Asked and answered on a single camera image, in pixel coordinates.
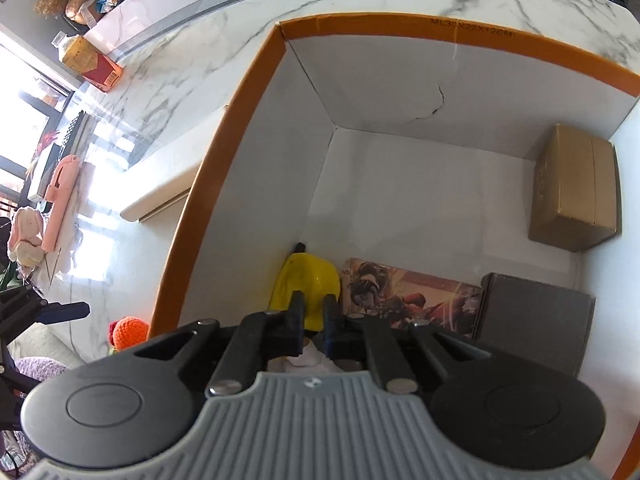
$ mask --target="yellow object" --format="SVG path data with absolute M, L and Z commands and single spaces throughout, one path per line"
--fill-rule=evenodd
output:
M 287 310 L 294 290 L 305 295 L 305 328 L 322 330 L 322 298 L 340 296 L 340 276 L 335 267 L 308 253 L 293 253 L 284 262 L 271 293 L 269 308 Z
M 82 36 L 59 32 L 51 42 L 61 63 L 75 70 L 95 87 L 108 92 L 122 75 L 122 67 L 106 57 Z

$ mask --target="brown cardboard box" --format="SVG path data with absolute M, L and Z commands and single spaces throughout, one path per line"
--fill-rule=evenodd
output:
M 613 146 L 558 124 L 536 163 L 529 238 L 583 251 L 615 234 L 616 227 Z

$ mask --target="stuffed bunny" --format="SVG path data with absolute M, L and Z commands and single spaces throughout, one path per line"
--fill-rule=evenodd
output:
M 11 235 L 6 245 L 12 262 L 25 269 L 33 269 L 44 258 L 40 235 L 44 231 L 42 215 L 33 207 L 21 207 L 15 212 Z

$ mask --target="orange knitted ball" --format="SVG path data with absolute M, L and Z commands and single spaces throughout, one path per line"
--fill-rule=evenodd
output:
M 133 316 L 123 317 L 113 329 L 113 344 L 116 350 L 124 350 L 130 346 L 146 341 L 149 325 Z

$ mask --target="gray ribbed gripper base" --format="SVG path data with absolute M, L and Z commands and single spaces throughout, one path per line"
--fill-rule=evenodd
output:
M 587 459 L 532 472 L 478 460 L 440 433 L 418 397 L 380 390 L 369 372 L 258 373 L 249 390 L 209 399 L 189 433 L 146 462 L 87 471 L 43 460 L 24 478 L 605 480 Z

